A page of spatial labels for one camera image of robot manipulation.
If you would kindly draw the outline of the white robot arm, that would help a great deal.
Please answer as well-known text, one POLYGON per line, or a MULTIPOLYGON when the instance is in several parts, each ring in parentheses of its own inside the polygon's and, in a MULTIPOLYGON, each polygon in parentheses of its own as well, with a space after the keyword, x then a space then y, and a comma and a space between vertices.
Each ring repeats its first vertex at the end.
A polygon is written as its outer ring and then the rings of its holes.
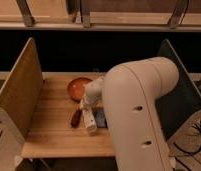
POLYGON ((80 102, 87 130, 92 107, 103 104, 118 171, 173 171, 155 101, 175 88, 177 66, 165 57, 119 64, 85 85, 80 102))

